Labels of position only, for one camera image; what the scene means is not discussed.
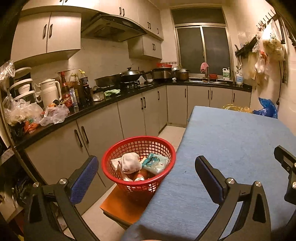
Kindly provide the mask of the white tissue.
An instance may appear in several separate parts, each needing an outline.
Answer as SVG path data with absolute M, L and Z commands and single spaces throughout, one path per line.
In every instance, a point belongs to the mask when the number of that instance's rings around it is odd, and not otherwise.
M 121 170 L 125 174 L 132 174 L 142 169 L 140 156 L 137 153 L 126 153 L 121 157 Z

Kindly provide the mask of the black wok with lid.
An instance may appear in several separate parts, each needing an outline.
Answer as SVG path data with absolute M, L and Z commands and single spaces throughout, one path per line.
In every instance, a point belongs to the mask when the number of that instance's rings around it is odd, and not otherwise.
M 120 75 L 120 81 L 121 82 L 134 82 L 137 81 L 141 76 L 144 77 L 144 79 L 146 79 L 146 75 L 147 74 L 151 74 L 151 70 L 150 71 L 139 71 L 139 70 L 132 70 L 131 67 L 127 68 L 127 70 L 125 72 L 119 73 Z

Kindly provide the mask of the kitchen window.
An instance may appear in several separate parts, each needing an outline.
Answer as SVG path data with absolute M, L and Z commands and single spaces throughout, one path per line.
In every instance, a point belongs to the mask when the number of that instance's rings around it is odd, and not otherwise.
M 202 63 L 207 63 L 210 74 L 231 70 L 230 37 L 221 7 L 172 9 L 171 16 L 182 68 L 201 74 Z

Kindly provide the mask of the blue label detergent bottle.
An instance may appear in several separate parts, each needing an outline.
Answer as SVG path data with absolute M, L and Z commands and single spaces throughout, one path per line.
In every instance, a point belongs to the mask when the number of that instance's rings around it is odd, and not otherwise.
M 235 73 L 235 82 L 238 86 L 243 85 L 243 74 L 239 70 L 237 70 Z

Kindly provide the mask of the counter plastic bags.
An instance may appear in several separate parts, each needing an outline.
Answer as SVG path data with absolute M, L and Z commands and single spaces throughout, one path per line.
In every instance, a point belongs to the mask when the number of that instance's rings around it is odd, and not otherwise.
M 57 100 L 42 109 L 36 102 L 29 103 L 24 99 L 12 101 L 10 108 L 4 109 L 6 122 L 10 126 L 25 121 L 33 121 L 41 126 L 62 123 L 70 113 L 65 104 L 59 104 Z

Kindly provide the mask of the pink cloth on faucet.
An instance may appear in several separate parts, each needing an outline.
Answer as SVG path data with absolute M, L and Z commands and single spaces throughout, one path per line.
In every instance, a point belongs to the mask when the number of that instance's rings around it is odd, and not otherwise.
M 200 66 L 201 73 L 206 73 L 208 71 L 209 65 L 206 62 L 203 62 Z

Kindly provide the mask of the yellow plastic bag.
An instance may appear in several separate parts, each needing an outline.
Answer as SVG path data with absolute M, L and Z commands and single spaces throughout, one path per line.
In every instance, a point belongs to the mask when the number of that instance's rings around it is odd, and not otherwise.
M 234 104 L 227 104 L 224 107 L 222 107 L 222 109 L 239 111 L 239 112 L 244 112 L 244 113 L 253 113 L 253 110 L 247 106 L 237 106 Z

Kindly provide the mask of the red plastic basket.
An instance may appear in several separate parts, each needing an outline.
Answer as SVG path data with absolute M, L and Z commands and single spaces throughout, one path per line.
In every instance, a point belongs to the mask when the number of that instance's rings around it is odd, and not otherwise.
M 153 196 L 176 161 L 174 147 L 163 138 L 138 136 L 110 147 L 102 158 L 103 173 L 134 197 Z

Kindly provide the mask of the teal wet wipe packet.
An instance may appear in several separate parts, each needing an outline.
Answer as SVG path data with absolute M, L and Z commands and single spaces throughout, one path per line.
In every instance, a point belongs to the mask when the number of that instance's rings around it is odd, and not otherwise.
M 142 168 L 154 175 L 162 173 L 169 163 L 170 159 L 168 157 L 154 153 L 150 153 L 141 160 Z

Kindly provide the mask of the orange wooden stool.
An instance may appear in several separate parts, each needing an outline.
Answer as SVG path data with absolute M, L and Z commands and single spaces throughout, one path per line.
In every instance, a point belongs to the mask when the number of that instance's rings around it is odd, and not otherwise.
M 103 214 L 116 222 L 124 230 L 136 223 L 147 208 L 152 196 L 132 199 L 117 185 L 100 205 Z

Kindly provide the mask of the white red plastic bag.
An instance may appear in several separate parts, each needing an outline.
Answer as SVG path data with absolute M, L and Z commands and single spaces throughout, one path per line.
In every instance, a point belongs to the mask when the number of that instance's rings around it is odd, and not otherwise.
M 121 158 L 116 158 L 116 159 L 111 160 L 111 166 L 114 169 L 114 171 L 119 175 L 121 180 L 123 180 L 123 181 L 132 181 L 132 179 L 129 178 L 128 175 L 121 172 L 120 164 L 121 164 Z

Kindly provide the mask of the green dish cloth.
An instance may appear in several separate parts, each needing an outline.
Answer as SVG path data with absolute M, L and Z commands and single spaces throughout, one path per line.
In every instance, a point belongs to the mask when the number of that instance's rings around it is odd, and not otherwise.
M 111 96 L 115 96 L 115 95 L 118 95 L 120 94 L 120 89 L 111 89 L 111 90 L 106 90 L 104 92 L 104 95 L 106 97 L 111 97 Z

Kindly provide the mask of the white electric kettle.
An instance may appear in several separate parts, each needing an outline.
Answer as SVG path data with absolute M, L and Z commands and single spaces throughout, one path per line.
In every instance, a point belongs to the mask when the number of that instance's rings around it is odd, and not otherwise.
M 55 100 L 59 103 L 62 101 L 60 83 L 55 79 L 47 79 L 38 84 L 34 83 L 33 88 L 37 103 L 42 103 L 44 109 Z

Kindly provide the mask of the orange medicine box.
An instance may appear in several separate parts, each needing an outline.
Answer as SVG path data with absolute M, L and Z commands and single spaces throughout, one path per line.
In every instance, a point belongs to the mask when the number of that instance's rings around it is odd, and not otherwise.
M 134 175 L 134 181 L 145 181 L 149 178 L 149 172 L 146 169 L 141 169 Z

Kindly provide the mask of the hanging plastic bags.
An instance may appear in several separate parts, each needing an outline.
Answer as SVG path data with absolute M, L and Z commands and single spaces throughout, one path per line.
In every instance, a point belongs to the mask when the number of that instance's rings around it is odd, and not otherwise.
M 271 64 L 285 60 L 285 48 L 273 30 L 265 29 L 255 40 L 257 43 L 248 54 L 245 77 L 254 81 L 254 86 L 260 86 L 268 81 Z

